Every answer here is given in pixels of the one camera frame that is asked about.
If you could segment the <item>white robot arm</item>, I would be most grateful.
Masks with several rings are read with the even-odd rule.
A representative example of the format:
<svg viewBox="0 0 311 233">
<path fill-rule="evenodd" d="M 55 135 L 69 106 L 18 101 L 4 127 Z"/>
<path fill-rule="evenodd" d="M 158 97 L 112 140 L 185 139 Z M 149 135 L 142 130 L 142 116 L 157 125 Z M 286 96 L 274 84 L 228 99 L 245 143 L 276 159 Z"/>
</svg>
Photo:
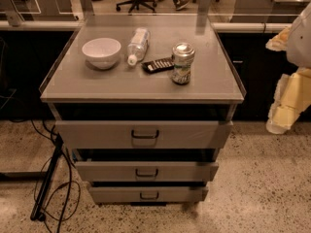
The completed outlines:
<svg viewBox="0 0 311 233">
<path fill-rule="evenodd" d="M 283 74 L 277 82 L 266 130 L 284 134 L 311 106 L 311 4 L 291 26 L 270 39 L 265 47 L 286 53 L 287 60 L 298 67 L 291 75 Z"/>
</svg>

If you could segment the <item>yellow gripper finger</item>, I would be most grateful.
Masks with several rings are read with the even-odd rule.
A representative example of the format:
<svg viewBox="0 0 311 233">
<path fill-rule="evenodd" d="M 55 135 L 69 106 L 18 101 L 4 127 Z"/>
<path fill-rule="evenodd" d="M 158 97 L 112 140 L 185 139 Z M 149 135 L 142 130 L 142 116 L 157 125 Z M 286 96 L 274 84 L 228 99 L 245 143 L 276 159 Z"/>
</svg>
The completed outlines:
<svg viewBox="0 0 311 233">
<path fill-rule="evenodd" d="M 270 39 L 265 47 L 274 51 L 286 51 L 290 27 L 284 28 L 280 33 Z"/>
<path fill-rule="evenodd" d="M 298 68 L 291 75 L 283 74 L 277 82 L 266 129 L 272 134 L 284 134 L 311 106 L 311 69 Z"/>
</svg>

